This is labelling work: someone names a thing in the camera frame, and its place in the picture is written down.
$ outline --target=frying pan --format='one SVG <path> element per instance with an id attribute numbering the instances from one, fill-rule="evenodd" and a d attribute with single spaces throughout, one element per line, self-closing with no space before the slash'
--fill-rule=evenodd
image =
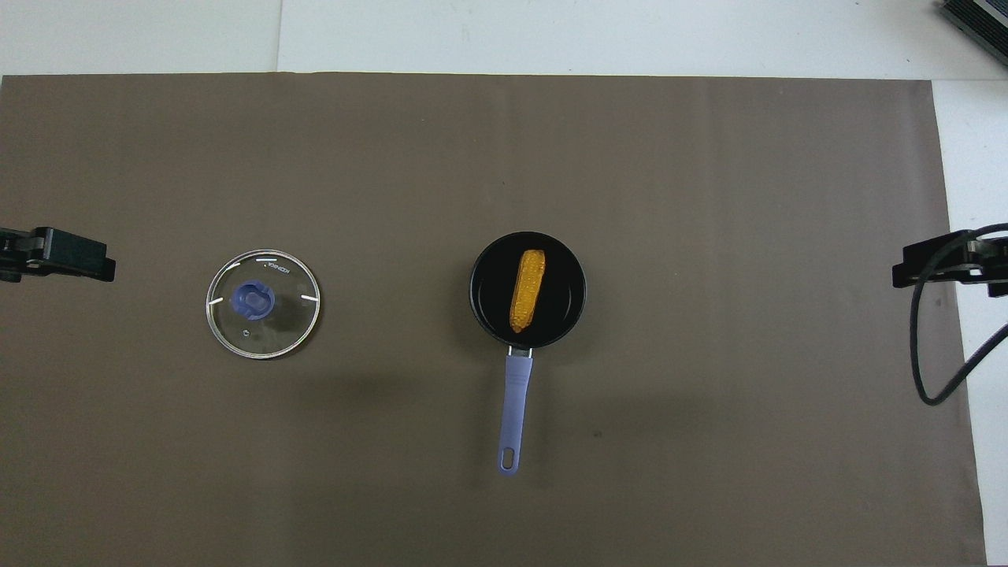
<path id="1" fill-rule="evenodd" d="M 518 264 L 525 250 L 542 250 L 546 268 L 532 322 L 520 333 L 511 329 L 511 299 Z M 566 246 L 540 232 L 515 232 L 493 241 L 473 266 L 469 301 L 476 320 L 492 337 L 508 345 L 504 364 L 504 410 L 497 467 L 505 475 L 518 472 L 525 394 L 532 373 L 532 349 L 565 335 L 585 307 L 585 272 Z"/>

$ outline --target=black cable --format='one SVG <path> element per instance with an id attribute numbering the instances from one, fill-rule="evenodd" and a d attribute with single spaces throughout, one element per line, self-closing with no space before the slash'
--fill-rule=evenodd
<path id="1" fill-rule="evenodd" d="M 970 230 L 966 233 L 960 235 L 955 240 L 949 242 L 944 246 L 938 248 L 934 252 L 927 263 L 924 264 L 923 269 L 920 270 L 920 275 L 917 277 L 916 284 L 913 285 L 913 299 L 910 300 L 910 368 L 913 370 L 913 384 L 917 387 L 917 395 L 920 396 L 921 402 L 927 404 L 928 406 L 937 406 L 946 401 L 952 392 L 956 391 L 959 384 L 963 383 L 966 376 L 980 364 L 980 361 L 984 359 L 985 356 L 990 354 L 996 346 L 998 346 L 1001 341 L 1008 338 L 1008 324 L 1004 327 L 998 329 L 996 333 L 991 335 L 991 338 L 987 339 L 984 344 L 980 345 L 977 352 L 973 353 L 973 356 L 966 361 L 965 364 L 956 372 L 956 374 L 949 380 L 949 383 L 941 389 L 941 391 L 934 398 L 927 395 L 927 391 L 924 390 L 924 382 L 920 379 L 920 362 L 917 360 L 917 311 L 920 308 L 920 294 L 924 290 L 924 284 L 930 279 L 931 275 L 934 274 L 935 268 L 937 268 L 938 262 L 943 260 L 950 252 L 956 248 L 965 244 L 968 240 L 973 240 L 979 238 L 985 234 L 990 234 L 992 232 L 1005 232 L 1008 231 L 1008 223 L 992 224 L 977 230 Z"/>

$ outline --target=corn cob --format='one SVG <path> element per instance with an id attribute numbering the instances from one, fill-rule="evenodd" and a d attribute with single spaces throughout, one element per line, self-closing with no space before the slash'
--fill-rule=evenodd
<path id="1" fill-rule="evenodd" d="M 546 271 L 546 253 L 542 250 L 525 250 L 518 262 L 518 278 L 511 297 L 511 329 L 520 333 L 532 324 L 539 286 Z"/>

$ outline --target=yellow corn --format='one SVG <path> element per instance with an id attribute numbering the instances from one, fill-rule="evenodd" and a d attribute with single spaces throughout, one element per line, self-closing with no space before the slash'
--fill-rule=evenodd
<path id="1" fill-rule="evenodd" d="M 546 253 L 542 250 L 525 250 L 518 262 L 518 278 L 511 297 L 511 329 L 520 333 L 532 324 L 535 302 L 539 299 L 539 286 L 546 271 Z"/>

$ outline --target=purple lid knob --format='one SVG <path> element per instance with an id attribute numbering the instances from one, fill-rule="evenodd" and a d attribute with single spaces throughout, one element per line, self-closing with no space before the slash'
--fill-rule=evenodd
<path id="1" fill-rule="evenodd" d="M 258 279 L 249 279 L 231 295 L 231 309 L 249 321 L 258 321 L 273 311 L 276 296 L 269 286 Z"/>

